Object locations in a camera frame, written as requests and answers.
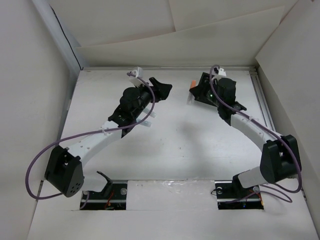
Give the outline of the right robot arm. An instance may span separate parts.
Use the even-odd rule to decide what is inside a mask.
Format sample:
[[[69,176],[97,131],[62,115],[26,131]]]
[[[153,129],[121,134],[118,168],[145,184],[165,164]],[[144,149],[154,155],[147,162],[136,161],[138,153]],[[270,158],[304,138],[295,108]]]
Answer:
[[[281,194],[298,193],[302,189],[302,165],[296,138],[272,131],[248,115],[247,108],[236,100],[236,84],[222,69],[215,68],[202,73],[199,83],[189,89],[195,101],[216,107],[225,123],[261,151],[259,165],[234,175],[226,191],[233,202],[260,194],[260,187]]]

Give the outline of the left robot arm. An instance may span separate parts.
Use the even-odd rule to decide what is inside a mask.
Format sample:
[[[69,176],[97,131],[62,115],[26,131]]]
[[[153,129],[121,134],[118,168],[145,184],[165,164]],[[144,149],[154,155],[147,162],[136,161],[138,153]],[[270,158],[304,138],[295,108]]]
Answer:
[[[131,81],[134,86],[123,91],[118,107],[97,133],[90,133],[66,148],[58,145],[51,151],[44,177],[65,197],[70,198],[79,191],[95,192],[103,199],[111,194],[110,178],[102,172],[98,173],[102,178],[85,176],[84,167],[104,148],[124,138],[136,124],[148,125],[139,116],[148,104],[166,100],[173,87],[154,77],[149,78],[149,83],[139,77]]]

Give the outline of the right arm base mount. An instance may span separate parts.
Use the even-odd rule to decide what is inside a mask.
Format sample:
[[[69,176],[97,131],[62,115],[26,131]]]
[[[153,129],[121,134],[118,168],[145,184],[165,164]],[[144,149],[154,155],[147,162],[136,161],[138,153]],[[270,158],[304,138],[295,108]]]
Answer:
[[[210,193],[216,196],[219,210],[263,210],[260,187],[234,188],[229,180],[216,181]]]

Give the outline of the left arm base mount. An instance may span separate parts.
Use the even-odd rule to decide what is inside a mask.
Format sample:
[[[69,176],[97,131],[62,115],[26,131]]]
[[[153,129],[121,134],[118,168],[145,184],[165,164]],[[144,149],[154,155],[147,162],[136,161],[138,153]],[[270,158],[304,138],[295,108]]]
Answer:
[[[127,180],[112,180],[98,171],[99,177],[85,182],[79,209],[82,211],[124,211],[127,208]]]

